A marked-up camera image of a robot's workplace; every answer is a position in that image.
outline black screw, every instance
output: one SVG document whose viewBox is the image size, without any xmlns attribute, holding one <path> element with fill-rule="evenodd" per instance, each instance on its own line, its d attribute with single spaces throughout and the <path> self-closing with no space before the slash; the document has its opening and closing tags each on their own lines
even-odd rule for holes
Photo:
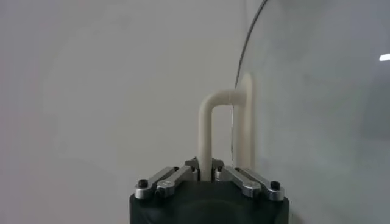
<svg viewBox="0 0 390 224">
<path fill-rule="evenodd" d="M 271 189 L 275 191 L 279 191 L 280 183 L 278 181 L 271 181 Z"/>
<path fill-rule="evenodd" d="M 139 188 L 147 188 L 148 182 L 146 179 L 140 179 L 138 181 L 138 187 Z"/>
</svg>

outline clear plastic dome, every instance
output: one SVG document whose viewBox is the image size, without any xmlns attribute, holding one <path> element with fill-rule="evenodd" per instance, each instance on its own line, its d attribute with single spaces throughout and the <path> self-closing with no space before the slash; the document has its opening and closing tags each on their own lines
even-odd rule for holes
<svg viewBox="0 0 390 224">
<path fill-rule="evenodd" d="M 256 171 L 291 223 L 389 223 L 390 1 L 263 4 L 238 74 L 256 83 Z"/>
</svg>

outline bolt head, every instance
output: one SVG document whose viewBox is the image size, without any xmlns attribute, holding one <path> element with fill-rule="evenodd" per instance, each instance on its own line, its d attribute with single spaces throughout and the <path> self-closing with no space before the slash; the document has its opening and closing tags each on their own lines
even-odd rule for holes
<svg viewBox="0 0 390 224">
<path fill-rule="evenodd" d="M 148 181 L 147 181 L 147 179 L 140 179 L 139 181 L 138 181 L 138 187 L 139 188 L 147 188 L 147 185 L 148 185 L 149 183 L 148 183 Z"/>
</svg>

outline white u-shaped tube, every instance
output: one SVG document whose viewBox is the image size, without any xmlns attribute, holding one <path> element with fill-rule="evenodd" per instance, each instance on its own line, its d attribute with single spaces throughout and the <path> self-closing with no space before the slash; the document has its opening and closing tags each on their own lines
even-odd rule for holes
<svg viewBox="0 0 390 224">
<path fill-rule="evenodd" d="M 239 152 L 238 162 L 251 168 L 253 159 L 253 120 L 252 101 L 253 88 L 251 76 L 245 75 L 241 81 L 243 88 L 223 90 L 206 97 L 199 108 L 199 133 L 198 133 L 198 162 L 200 169 L 200 180 L 211 181 L 212 152 L 211 152 L 211 115 L 213 108 L 220 105 L 239 106 Z"/>
<path fill-rule="evenodd" d="M 211 181 L 211 115 L 213 108 L 220 105 L 239 105 L 245 102 L 245 93 L 240 90 L 223 90 L 209 95 L 199 109 L 198 162 L 200 180 Z"/>
</svg>

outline white wall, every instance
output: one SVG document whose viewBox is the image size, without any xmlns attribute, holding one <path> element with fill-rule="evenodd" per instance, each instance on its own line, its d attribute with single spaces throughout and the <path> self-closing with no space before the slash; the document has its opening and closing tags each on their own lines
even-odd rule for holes
<svg viewBox="0 0 390 224">
<path fill-rule="evenodd" d="M 235 0 L 0 3 L 0 223 L 128 223 L 139 178 L 196 155 L 203 97 L 234 84 Z M 215 156 L 230 161 L 230 110 Z"/>
</svg>

